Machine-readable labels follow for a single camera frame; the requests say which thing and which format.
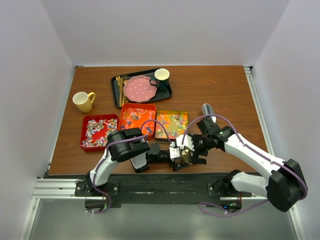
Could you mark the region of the gold jar lid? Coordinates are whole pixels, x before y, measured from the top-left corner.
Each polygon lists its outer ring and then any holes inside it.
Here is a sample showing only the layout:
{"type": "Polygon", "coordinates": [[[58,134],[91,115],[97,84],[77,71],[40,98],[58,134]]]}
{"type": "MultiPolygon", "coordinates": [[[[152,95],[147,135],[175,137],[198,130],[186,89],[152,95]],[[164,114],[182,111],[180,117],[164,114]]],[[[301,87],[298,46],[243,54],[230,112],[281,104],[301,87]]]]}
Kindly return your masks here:
{"type": "Polygon", "coordinates": [[[190,164],[191,163],[191,154],[189,149],[184,149],[181,151],[181,158],[184,162],[190,164]]]}

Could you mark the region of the gold tin of gummies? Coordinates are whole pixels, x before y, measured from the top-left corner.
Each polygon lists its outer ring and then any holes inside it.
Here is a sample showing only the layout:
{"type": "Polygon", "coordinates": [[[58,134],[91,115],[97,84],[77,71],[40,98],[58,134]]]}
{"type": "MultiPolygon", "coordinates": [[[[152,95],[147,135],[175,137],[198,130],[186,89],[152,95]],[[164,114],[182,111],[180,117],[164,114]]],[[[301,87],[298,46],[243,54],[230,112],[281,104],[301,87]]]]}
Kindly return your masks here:
{"type": "Polygon", "coordinates": [[[158,110],[156,120],[166,129],[171,140],[183,135],[189,125],[189,113],[177,110],[158,110]]]}

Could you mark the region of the metal scoop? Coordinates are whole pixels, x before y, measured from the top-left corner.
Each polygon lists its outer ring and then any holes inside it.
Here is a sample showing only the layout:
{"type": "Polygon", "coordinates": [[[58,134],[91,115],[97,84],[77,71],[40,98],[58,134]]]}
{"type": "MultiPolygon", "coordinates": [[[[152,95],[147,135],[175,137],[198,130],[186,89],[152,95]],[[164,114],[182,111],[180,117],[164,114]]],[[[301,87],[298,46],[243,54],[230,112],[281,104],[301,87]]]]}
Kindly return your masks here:
{"type": "Polygon", "coordinates": [[[212,121],[213,121],[214,123],[216,123],[217,118],[216,118],[216,116],[215,116],[215,112],[214,112],[214,110],[213,110],[213,107],[212,107],[210,104],[204,103],[204,104],[202,105],[201,109],[202,109],[203,115],[209,115],[209,117],[212,119],[212,121]]]}

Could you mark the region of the orange tin of lollipops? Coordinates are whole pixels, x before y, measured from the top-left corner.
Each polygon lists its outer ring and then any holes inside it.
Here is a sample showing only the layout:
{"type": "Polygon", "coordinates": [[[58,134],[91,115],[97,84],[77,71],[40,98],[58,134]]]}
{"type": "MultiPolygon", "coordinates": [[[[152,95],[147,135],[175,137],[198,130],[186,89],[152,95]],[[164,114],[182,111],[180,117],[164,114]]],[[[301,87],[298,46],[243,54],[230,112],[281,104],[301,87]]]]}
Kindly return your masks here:
{"type": "Polygon", "coordinates": [[[118,130],[139,128],[148,140],[155,136],[157,107],[154,104],[125,103],[121,108],[118,130]]]}

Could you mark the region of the red tin of candies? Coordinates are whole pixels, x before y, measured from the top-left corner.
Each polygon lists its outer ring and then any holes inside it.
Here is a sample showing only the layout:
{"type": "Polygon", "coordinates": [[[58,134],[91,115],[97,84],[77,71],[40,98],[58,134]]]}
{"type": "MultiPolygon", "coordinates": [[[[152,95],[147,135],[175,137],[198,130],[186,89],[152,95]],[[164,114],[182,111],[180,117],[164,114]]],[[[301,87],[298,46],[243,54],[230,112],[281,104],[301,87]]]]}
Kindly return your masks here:
{"type": "Polygon", "coordinates": [[[83,118],[80,148],[86,153],[103,152],[108,135],[117,130],[119,117],[116,114],[88,115],[83,118]]]}

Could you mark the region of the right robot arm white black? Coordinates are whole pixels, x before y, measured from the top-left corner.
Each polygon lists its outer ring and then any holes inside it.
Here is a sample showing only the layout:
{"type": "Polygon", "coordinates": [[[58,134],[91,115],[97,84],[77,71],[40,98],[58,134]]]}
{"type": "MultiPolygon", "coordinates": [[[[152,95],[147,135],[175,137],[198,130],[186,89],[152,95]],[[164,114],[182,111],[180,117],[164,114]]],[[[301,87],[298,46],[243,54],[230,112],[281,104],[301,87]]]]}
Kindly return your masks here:
{"type": "Polygon", "coordinates": [[[297,161],[287,161],[271,155],[246,140],[231,122],[220,128],[213,115],[203,115],[192,121],[202,135],[194,135],[194,149],[198,154],[213,148],[231,154],[259,174],[252,175],[233,170],[213,184],[215,191],[233,197],[247,192],[267,198],[279,211],[288,211],[296,202],[308,195],[308,187],[302,169],[297,161]]]}

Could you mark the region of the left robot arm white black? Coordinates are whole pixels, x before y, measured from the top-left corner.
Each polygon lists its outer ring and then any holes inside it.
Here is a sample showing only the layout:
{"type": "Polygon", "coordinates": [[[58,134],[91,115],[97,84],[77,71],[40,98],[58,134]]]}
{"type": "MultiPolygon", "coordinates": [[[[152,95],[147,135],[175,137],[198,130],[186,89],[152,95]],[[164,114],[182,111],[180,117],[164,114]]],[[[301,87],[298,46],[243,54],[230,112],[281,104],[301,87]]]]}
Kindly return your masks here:
{"type": "Polygon", "coordinates": [[[147,137],[138,127],[112,132],[107,137],[103,156],[85,176],[86,191],[99,196],[119,163],[129,160],[135,172],[141,173],[148,169],[149,163],[170,163],[182,156],[183,148],[176,141],[171,141],[168,150],[162,150],[157,143],[148,144],[147,137]]]}

